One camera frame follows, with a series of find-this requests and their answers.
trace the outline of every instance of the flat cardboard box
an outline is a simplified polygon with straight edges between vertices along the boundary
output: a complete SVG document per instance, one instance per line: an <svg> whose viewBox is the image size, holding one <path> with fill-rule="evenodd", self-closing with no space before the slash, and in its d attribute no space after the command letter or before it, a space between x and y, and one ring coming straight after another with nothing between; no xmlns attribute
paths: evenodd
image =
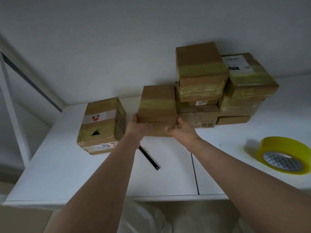
<svg viewBox="0 0 311 233"><path fill-rule="evenodd" d="M250 53L222 55L230 69L224 92L231 98L268 98L279 88Z"/></svg>
<svg viewBox="0 0 311 233"><path fill-rule="evenodd" d="M185 118L194 128L212 128L215 126L219 109L216 104L190 106L176 98L178 117Z"/></svg>
<svg viewBox="0 0 311 233"><path fill-rule="evenodd" d="M219 116L249 116L254 115L264 99L262 98L230 98L224 96L218 102Z"/></svg>
<svg viewBox="0 0 311 233"><path fill-rule="evenodd" d="M218 100L229 76L214 42L176 48L181 102Z"/></svg>
<svg viewBox="0 0 311 233"><path fill-rule="evenodd" d="M126 113L118 97L88 103L77 144L91 155L111 152L125 127Z"/></svg>
<svg viewBox="0 0 311 233"><path fill-rule="evenodd" d="M199 105L213 105L217 104L218 100L209 100L209 101L193 101L188 102L190 106L199 106Z"/></svg>
<svg viewBox="0 0 311 233"><path fill-rule="evenodd" d="M153 125L154 131L147 136L168 136L164 128L174 128L177 124L175 86L144 86L137 121Z"/></svg>
<svg viewBox="0 0 311 233"><path fill-rule="evenodd" d="M247 123L251 116L218 117L216 125Z"/></svg>

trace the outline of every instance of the roll of packing tape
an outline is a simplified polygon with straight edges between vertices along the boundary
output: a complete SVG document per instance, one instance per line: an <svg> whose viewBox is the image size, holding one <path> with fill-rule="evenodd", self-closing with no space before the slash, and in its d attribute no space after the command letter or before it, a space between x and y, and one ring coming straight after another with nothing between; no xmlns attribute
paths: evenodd
<svg viewBox="0 0 311 233"><path fill-rule="evenodd" d="M290 138L272 136L262 139L256 158L279 172L296 175L310 172L311 150Z"/></svg>

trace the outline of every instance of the person's left hand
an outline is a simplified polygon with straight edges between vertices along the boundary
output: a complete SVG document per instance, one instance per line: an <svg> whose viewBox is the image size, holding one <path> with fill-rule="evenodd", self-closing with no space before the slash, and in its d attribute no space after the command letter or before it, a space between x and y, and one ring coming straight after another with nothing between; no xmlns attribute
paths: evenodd
<svg viewBox="0 0 311 233"><path fill-rule="evenodd" d="M142 138L148 131L152 130L152 125L148 123L137 123L137 114L132 116L131 121L128 123L124 136L132 136L135 141L140 143Z"/></svg>

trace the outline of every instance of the person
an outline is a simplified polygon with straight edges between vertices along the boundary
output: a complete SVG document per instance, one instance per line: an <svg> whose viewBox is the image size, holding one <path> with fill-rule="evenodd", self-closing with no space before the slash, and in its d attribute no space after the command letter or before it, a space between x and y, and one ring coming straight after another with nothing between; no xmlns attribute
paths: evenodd
<svg viewBox="0 0 311 233"><path fill-rule="evenodd" d="M187 121L165 129L202 164L256 232L311 232L311 196L201 139ZM135 151L148 125L136 115L124 137L52 223L49 233L117 232Z"/></svg>

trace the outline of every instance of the hand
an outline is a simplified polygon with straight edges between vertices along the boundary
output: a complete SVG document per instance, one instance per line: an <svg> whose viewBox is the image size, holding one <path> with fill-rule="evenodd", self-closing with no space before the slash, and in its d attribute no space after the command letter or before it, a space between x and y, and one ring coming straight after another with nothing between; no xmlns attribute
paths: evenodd
<svg viewBox="0 0 311 233"><path fill-rule="evenodd" d="M148 123L137 123L137 114L132 116L131 121L128 123L124 136L131 136L140 143L142 138L147 134L148 131L152 130L151 124Z"/></svg>
<svg viewBox="0 0 311 233"><path fill-rule="evenodd" d="M196 133L193 126L183 118L178 118L177 129L165 128L165 131L186 147L190 153L193 153L197 141L203 141Z"/></svg>

